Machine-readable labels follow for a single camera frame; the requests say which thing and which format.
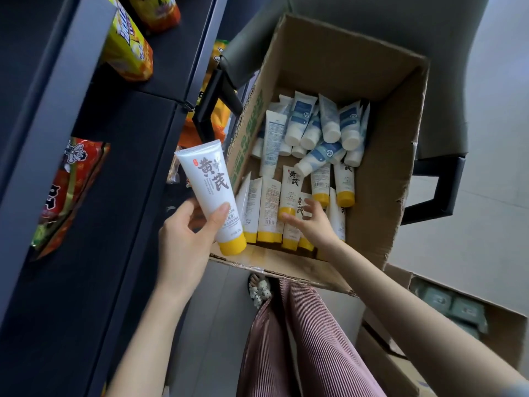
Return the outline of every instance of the hand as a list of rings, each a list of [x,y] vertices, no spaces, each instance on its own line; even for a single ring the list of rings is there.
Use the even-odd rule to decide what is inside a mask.
[[[209,258],[209,248],[223,226],[230,204],[222,204],[206,221],[196,199],[188,199],[165,220],[158,234],[159,269],[156,288],[191,298]],[[202,229],[193,233],[192,229]]]
[[[303,210],[312,213],[311,218],[303,216],[303,220],[300,220],[292,214],[281,213],[280,219],[301,230],[305,238],[318,249],[329,248],[334,242],[340,241],[332,229],[327,214],[323,211],[320,202],[307,198],[305,203],[307,205],[303,207]]]

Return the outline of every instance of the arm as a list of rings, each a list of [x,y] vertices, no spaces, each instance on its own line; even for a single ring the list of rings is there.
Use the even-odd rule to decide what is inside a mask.
[[[196,200],[187,200],[166,220],[159,233],[158,279],[140,324],[127,347],[107,397],[162,395],[172,339],[178,320],[200,282],[209,248],[230,205],[220,206],[206,222]],[[193,233],[191,228],[201,227]]]
[[[489,348],[377,269],[334,234],[320,204],[283,215],[320,248],[439,396],[501,396],[525,378]]]

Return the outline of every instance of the person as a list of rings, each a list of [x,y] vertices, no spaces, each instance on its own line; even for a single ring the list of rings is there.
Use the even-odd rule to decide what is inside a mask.
[[[286,214],[281,219],[325,253],[438,396],[529,396],[521,374],[340,241],[320,204],[306,202],[310,220]],[[214,242],[228,209],[225,203],[206,220],[196,200],[187,200],[165,221],[156,286],[107,397],[162,395],[176,325],[204,273],[205,246]],[[281,279],[273,291],[252,324],[238,396],[384,396],[312,287]],[[298,373],[286,320],[296,340]]]

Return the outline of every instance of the black armrest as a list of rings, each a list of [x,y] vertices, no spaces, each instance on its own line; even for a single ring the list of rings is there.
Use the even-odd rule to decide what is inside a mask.
[[[413,166],[414,176],[439,177],[439,180],[433,199],[404,209],[400,225],[451,216],[454,212],[455,198],[464,166],[465,158],[462,156],[441,156],[416,160]]]
[[[215,140],[215,133],[211,125],[211,114],[217,104],[217,100],[221,101],[234,113],[240,116],[242,113],[241,100],[237,98],[237,94],[233,90],[226,73],[217,68],[213,71],[211,79],[202,94],[201,102],[195,107],[195,115],[193,116],[193,123],[197,129],[202,143],[211,142]]]

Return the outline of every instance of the striped pants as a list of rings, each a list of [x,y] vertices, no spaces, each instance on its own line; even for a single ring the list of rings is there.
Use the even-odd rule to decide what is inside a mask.
[[[314,288],[285,279],[272,287],[248,334],[237,397],[301,396],[287,322],[304,397],[385,396]]]

